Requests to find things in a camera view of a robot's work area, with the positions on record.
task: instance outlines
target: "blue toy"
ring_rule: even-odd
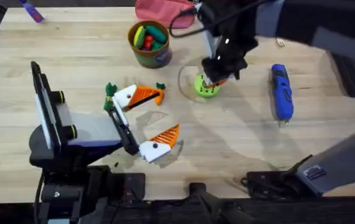
[[[275,112],[278,119],[278,125],[292,118],[294,113],[294,104],[292,102],[292,91],[287,70],[284,65],[276,64],[272,66],[273,97],[275,102]]]

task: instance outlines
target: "white plastic piece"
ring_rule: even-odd
[[[35,94],[35,103],[36,103],[36,110],[39,113],[40,124],[42,125],[43,135],[45,136],[47,148],[52,149],[52,142],[50,140],[50,133],[49,133],[49,130],[47,129],[47,125],[45,122],[45,116],[43,114],[42,107],[40,106],[38,94]]]
[[[120,115],[120,118],[122,119],[122,123],[126,126],[129,127],[129,123],[128,120],[125,116],[125,114],[122,111],[121,105],[119,104],[119,102],[117,101],[117,99],[115,98],[115,96],[113,96],[113,104],[116,108],[116,111],[118,112],[118,114]]]
[[[276,38],[276,43],[279,47],[284,47],[285,46],[285,42],[283,39],[281,38]]]
[[[154,141],[145,141],[140,144],[139,150],[141,156],[150,163],[167,154],[171,150],[171,146]]]
[[[118,92],[116,92],[113,96],[113,102],[115,102],[114,98],[118,101],[118,104],[121,108],[125,108],[129,105],[130,100],[132,99],[135,91],[138,87],[136,85],[128,86]]]

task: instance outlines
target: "label sticker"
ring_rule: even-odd
[[[303,175],[305,175],[305,177],[309,180],[315,180],[326,175],[326,171],[324,171],[319,165],[314,165],[313,167],[303,171]]]
[[[157,61],[157,63],[159,63],[160,65],[164,65],[168,62],[168,53],[168,49],[160,51],[158,54],[155,55],[155,61]]]

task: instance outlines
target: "black cable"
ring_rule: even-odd
[[[203,28],[200,28],[200,29],[196,29],[194,31],[190,31],[190,32],[187,32],[185,34],[180,34],[180,35],[175,35],[172,33],[172,26],[173,24],[175,23],[176,19],[179,19],[180,17],[182,16],[193,16],[193,15],[196,15],[197,14],[197,10],[196,8],[190,8],[190,9],[186,9],[186,10],[183,10],[181,11],[177,16],[175,16],[175,18],[172,19],[172,22],[171,22],[171,25],[169,26],[169,33],[171,34],[172,37],[174,38],[182,38],[182,37],[187,37],[187,36],[191,36],[191,35],[194,35],[194,34],[198,34],[198,33],[201,33],[205,30],[209,30],[209,29],[212,29],[214,26],[217,26],[219,24],[221,24],[222,22],[225,22],[235,16],[238,16],[239,14],[253,8],[253,7],[256,7],[256,6],[259,6],[263,3],[266,3],[266,2],[269,2],[270,0],[259,0],[259,1],[256,1],[256,2],[253,2],[253,3],[250,3],[248,4],[247,6],[239,9],[237,12],[235,13],[232,13],[226,17],[223,17],[221,19],[219,19],[218,21],[214,22],[213,24],[211,25],[207,25],[207,26],[204,26]]]
[[[34,222],[35,224],[39,224],[38,214],[39,214],[39,197],[40,197],[40,190],[42,190],[42,184],[44,179],[43,171],[40,173],[38,188],[36,189],[35,200],[34,200]]]

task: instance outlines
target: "purple object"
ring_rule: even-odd
[[[26,11],[31,15],[35,22],[41,22],[44,20],[43,16],[36,10],[36,8],[26,0],[20,0]]]

